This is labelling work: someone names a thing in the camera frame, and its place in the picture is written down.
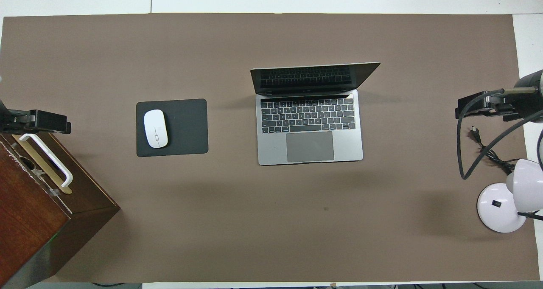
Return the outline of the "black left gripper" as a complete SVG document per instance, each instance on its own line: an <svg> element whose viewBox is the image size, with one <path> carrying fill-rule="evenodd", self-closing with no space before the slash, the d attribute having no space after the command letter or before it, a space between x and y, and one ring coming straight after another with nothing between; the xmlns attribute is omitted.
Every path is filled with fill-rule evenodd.
<svg viewBox="0 0 543 289"><path fill-rule="evenodd" d="M9 134L25 134L31 131L30 127L38 131L56 132L60 134L71 133L71 124L66 115L33 109L29 112L2 110L0 112L0 132Z"/></svg>

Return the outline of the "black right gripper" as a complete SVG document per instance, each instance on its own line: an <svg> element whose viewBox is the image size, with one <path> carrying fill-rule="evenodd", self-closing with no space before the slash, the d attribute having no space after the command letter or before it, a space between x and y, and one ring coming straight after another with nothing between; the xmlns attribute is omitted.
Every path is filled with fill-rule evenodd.
<svg viewBox="0 0 543 289"><path fill-rule="evenodd" d="M460 113L464 107L472 100L486 94L488 90L484 90L472 95L465 96L457 101L455 108L455 118L460 118ZM535 93L509 93L498 96L497 104L493 107L488 96L482 100L476 101L468 108L464 117L471 116L486 116L491 110L495 110L498 115L504 117L504 121L513 121L518 119L526 119L542 110L543 98L539 92Z"/></svg>

